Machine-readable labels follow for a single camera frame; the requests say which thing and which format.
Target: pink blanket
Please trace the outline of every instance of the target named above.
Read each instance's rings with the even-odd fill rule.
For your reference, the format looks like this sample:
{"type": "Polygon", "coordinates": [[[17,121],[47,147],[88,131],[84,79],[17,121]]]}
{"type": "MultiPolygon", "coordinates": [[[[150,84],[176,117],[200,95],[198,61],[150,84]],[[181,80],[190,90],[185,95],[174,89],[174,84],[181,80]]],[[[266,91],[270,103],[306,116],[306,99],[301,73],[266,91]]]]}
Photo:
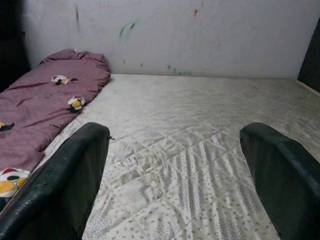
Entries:
{"type": "Polygon", "coordinates": [[[0,198],[17,191],[44,156],[44,148],[109,77],[102,54],[66,49],[0,93],[0,198]]]}

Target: cartoon print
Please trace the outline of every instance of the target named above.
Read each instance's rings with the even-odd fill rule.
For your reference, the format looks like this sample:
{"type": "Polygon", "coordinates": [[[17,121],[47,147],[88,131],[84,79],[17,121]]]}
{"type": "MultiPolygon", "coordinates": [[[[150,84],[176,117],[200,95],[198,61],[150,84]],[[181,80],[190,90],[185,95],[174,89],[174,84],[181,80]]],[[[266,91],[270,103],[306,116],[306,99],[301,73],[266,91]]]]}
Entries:
{"type": "Polygon", "coordinates": [[[67,78],[66,76],[57,75],[53,76],[51,79],[52,82],[55,82],[55,85],[67,84],[68,82],[78,81],[76,78],[67,78]]]}
{"type": "Polygon", "coordinates": [[[0,198],[11,198],[28,179],[30,172],[9,167],[0,172],[0,198]]]}
{"type": "Polygon", "coordinates": [[[83,97],[73,96],[68,101],[68,104],[70,106],[70,108],[68,108],[68,111],[70,111],[71,113],[77,113],[82,109],[82,107],[85,103],[86,103],[86,101],[83,97]]]}
{"type": "Polygon", "coordinates": [[[0,132],[9,131],[15,126],[14,123],[6,125],[4,122],[0,121],[0,132]]]}

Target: bed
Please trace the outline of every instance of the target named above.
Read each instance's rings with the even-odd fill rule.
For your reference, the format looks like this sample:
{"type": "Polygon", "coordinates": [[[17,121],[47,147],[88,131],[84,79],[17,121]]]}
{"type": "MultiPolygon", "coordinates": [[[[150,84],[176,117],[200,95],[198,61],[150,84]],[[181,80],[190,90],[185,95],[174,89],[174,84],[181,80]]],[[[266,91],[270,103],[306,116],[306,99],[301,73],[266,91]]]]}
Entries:
{"type": "Polygon", "coordinates": [[[110,129],[115,140],[84,240],[278,240],[239,131],[266,123],[319,161],[319,106],[316,93],[288,79],[113,74],[41,164],[85,123],[110,129]]]}

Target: bedsheet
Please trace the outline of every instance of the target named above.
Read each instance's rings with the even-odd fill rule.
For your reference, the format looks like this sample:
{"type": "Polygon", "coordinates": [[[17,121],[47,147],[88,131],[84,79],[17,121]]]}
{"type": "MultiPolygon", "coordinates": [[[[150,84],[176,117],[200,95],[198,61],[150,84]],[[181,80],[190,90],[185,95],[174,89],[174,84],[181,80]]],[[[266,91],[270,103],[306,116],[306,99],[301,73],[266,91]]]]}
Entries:
{"type": "Polygon", "coordinates": [[[0,93],[0,211],[44,148],[109,79],[103,54],[62,50],[0,93]]]}
{"type": "Polygon", "coordinates": [[[319,106],[295,80],[113,74],[42,164],[87,122],[115,137],[84,240],[278,240],[239,131],[266,123],[319,161],[319,106]]]}

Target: white wall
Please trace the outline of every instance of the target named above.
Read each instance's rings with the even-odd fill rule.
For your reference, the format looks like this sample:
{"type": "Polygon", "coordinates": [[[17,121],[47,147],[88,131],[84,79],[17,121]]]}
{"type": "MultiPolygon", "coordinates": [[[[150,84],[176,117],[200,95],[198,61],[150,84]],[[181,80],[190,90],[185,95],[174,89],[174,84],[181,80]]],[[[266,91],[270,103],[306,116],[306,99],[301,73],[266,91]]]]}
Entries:
{"type": "Polygon", "coordinates": [[[320,0],[24,0],[23,7],[32,67],[73,48],[104,53],[112,72],[130,74],[296,78],[320,16],[320,0]]]}

